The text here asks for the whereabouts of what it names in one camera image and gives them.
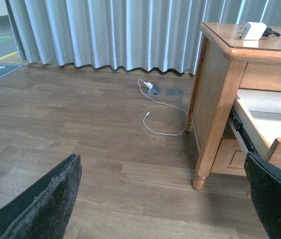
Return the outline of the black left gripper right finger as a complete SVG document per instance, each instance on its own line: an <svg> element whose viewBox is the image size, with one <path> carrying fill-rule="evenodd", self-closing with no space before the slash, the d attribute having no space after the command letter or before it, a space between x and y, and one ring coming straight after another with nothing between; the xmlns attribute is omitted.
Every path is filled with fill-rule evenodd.
<svg viewBox="0 0 281 239"><path fill-rule="evenodd" d="M281 239L281 169L248 152L244 169L251 187L251 198L266 233Z"/></svg>

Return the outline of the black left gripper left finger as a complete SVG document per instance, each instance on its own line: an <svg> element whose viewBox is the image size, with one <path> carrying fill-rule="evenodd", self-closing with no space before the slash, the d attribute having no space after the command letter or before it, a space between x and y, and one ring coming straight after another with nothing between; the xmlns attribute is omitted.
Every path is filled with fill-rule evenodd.
<svg viewBox="0 0 281 239"><path fill-rule="evenodd" d="M72 154L0 209L0 239L64 237L82 176Z"/></svg>

